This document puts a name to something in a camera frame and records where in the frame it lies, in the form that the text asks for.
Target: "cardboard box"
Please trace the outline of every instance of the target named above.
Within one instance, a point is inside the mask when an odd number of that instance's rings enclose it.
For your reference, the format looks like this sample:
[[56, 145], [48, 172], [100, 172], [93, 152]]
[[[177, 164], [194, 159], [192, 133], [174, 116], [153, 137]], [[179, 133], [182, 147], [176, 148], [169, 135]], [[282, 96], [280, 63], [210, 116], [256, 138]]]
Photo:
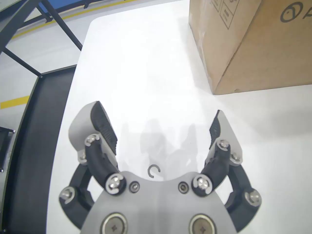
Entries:
[[214, 94], [312, 84], [312, 0], [190, 0]]

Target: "screw head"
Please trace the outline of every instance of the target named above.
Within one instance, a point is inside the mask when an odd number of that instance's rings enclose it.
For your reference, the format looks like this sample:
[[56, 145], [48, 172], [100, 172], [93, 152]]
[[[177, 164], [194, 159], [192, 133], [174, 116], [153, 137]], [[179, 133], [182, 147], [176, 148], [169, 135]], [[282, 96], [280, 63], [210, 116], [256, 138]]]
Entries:
[[203, 178], [199, 178], [197, 180], [197, 183], [198, 183], [198, 187], [201, 189], [201, 190], [206, 190], [209, 186], [208, 184], [208, 181], [206, 181], [205, 179]]
[[108, 215], [103, 221], [101, 234], [126, 234], [128, 231], [127, 219], [120, 213]]
[[245, 199], [249, 204], [255, 207], [260, 206], [262, 202], [261, 195], [257, 190], [253, 190], [250, 193], [245, 192]]
[[85, 139], [85, 145], [86, 146], [91, 146], [91, 144], [95, 141], [99, 140], [99, 135], [98, 134], [91, 134]]
[[232, 158], [235, 162], [239, 162], [240, 159], [241, 159], [236, 153], [232, 153], [232, 154], [231, 154], [231, 158]]
[[135, 194], [140, 189], [140, 184], [137, 181], [133, 181], [129, 185], [129, 190], [131, 193]]
[[226, 141], [225, 139], [218, 140], [216, 144], [223, 151], [228, 151], [228, 147], [230, 146], [229, 142]]
[[212, 192], [213, 184], [208, 176], [205, 174], [198, 174], [192, 181], [192, 189], [198, 196], [206, 196]]
[[82, 155], [79, 157], [80, 160], [85, 160], [86, 159], [86, 152], [83, 151]]
[[182, 181], [179, 183], [178, 189], [179, 189], [180, 193], [186, 194], [189, 190], [189, 187], [188, 187], [188, 184], [186, 182]]
[[122, 179], [124, 179], [124, 177], [120, 173], [110, 175], [105, 183], [105, 190], [111, 195], [118, 194], [120, 192], [119, 187]]
[[68, 204], [75, 197], [75, 189], [71, 186], [68, 186], [61, 191], [59, 197], [64, 200], [65, 204]]
[[119, 180], [119, 178], [118, 178], [117, 176], [115, 176], [115, 177], [113, 177], [113, 178], [110, 180], [110, 182], [109, 182], [109, 187], [110, 187], [111, 189], [114, 189], [114, 188], [118, 187], [119, 184], [120, 184], [120, 180]]
[[195, 215], [189, 226], [190, 234], [215, 234], [214, 222], [204, 214]]

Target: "textured grip pad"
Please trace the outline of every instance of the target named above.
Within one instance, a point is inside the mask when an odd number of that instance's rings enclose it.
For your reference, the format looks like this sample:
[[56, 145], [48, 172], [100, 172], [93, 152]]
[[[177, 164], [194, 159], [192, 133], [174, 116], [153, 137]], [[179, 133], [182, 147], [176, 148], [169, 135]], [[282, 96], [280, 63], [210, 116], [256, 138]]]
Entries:
[[106, 111], [99, 101], [93, 106], [90, 117], [93, 127], [102, 134], [105, 141], [116, 155], [117, 137], [110, 124]]

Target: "yellow floor line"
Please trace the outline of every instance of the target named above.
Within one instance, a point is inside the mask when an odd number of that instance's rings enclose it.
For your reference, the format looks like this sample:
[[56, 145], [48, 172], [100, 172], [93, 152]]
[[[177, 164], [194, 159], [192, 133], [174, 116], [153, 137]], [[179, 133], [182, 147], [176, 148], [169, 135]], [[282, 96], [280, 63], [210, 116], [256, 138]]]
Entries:
[[[83, 10], [83, 11], [80, 11], [80, 12], [77, 12], [77, 13], [74, 13], [74, 14], [71, 14], [71, 15], [68, 15], [68, 16], [65, 16], [65, 17], [62, 17], [63, 20], [65, 19], [69, 19], [69, 18], [72, 18], [72, 17], [75, 17], [75, 16], [78, 16], [78, 15], [82, 15], [82, 14], [85, 14], [85, 13], [88, 13], [88, 12], [91, 12], [91, 11], [97, 11], [97, 10], [100, 10], [100, 9], [104, 9], [104, 8], [108, 8], [108, 7], [112, 7], [112, 6], [115, 6], [115, 5], [120, 5], [120, 4], [125, 4], [125, 3], [129, 3], [129, 2], [133, 2], [133, 1], [139, 1], [139, 0], [125, 0], [125, 1], [118, 1], [118, 2], [113, 2], [113, 3], [110, 3], [110, 4], [106, 4], [106, 5], [103, 5], [103, 6], [99, 6], [99, 7], [96, 7], [96, 8], [91, 8], [91, 9], [86, 9], [86, 10]], [[50, 22], [47, 22], [47, 23], [44, 23], [42, 25], [39, 25], [37, 27], [34, 27], [34, 28], [30, 28], [26, 31], [23, 31], [19, 34], [16, 34], [12, 37], [12, 39], [14, 38], [18, 38], [24, 34], [27, 34], [31, 31], [34, 31], [36, 29], [39, 29], [39, 28], [42, 28], [42, 27], [45, 27], [45, 26], [48, 26], [52, 23], [55, 23], [55, 20], [52, 20]]]
[[0, 103], [0, 109], [5, 109], [5, 108], [17, 106], [17, 105], [27, 104], [28, 99], [29, 99], [29, 96], [26, 96], [26, 97], [20, 97], [20, 98], [8, 100], [5, 102], [1, 102]]

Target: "white tabletop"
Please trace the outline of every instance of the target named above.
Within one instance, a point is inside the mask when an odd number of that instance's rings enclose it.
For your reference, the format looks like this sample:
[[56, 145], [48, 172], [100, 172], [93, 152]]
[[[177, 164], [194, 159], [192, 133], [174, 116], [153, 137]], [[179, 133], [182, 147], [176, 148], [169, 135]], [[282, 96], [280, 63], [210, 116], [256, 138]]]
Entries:
[[[68, 128], [99, 100], [118, 137], [121, 171], [155, 181], [200, 171], [218, 109], [243, 149], [243, 167], [263, 204], [242, 233], [309, 233], [312, 188], [312, 86], [214, 96], [188, 25], [189, 0], [94, 20], [69, 92], [50, 183], [47, 233], [79, 233], [58, 195], [78, 166]], [[161, 172], [149, 178], [147, 168]], [[94, 199], [102, 188], [89, 185]], [[226, 180], [217, 189], [225, 202]]]

